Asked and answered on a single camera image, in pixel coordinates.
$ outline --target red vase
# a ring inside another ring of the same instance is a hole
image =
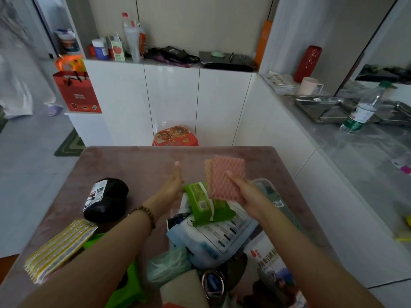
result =
[[[309,77],[312,74],[322,51],[323,49],[319,46],[310,45],[307,48],[294,75],[295,82],[301,83],[305,77]]]

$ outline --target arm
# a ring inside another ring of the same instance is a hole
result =
[[[182,190],[181,167],[176,162],[173,176],[143,206],[157,221],[181,197]],[[133,212],[34,290],[19,308],[104,307],[150,233],[147,213]]]
[[[384,307],[351,274],[321,253],[253,183],[227,174],[247,200],[244,209],[263,227],[311,307]]]

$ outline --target stainless steel tray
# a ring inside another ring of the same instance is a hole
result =
[[[356,104],[342,97],[298,96],[296,106],[317,124],[342,124],[355,109]],[[378,122],[372,117],[368,123]]]
[[[384,101],[374,115],[379,124],[411,126],[411,107],[400,101]]]

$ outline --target green plastic bag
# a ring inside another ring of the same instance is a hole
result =
[[[86,249],[89,248],[104,235],[104,233],[95,234],[83,247]],[[123,279],[118,284],[117,289],[111,295],[105,308],[125,308],[136,301],[145,303],[146,300],[146,295],[143,292],[143,288],[141,287],[140,280],[137,276],[136,261],[133,260],[126,271],[126,274],[124,274]]]
[[[236,212],[230,209],[227,201],[211,200],[208,198],[207,184],[205,182],[187,185],[184,187],[184,190],[188,195],[190,206],[193,210],[194,227],[210,222],[226,221],[236,216]]]

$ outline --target barcode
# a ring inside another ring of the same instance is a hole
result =
[[[205,201],[198,202],[198,206],[200,207],[201,210],[207,209],[207,203]]]
[[[275,205],[276,207],[283,207],[283,206],[284,206],[284,203],[283,203],[281,200],[278,200],[278,201],[274,201],[274,205]]]
[[[271,261],[278,255],[277,251],[275,248],[273,248],[264,258],[258,263],[258,266],[260,268],[264,268],[268,264],[271,263]]]

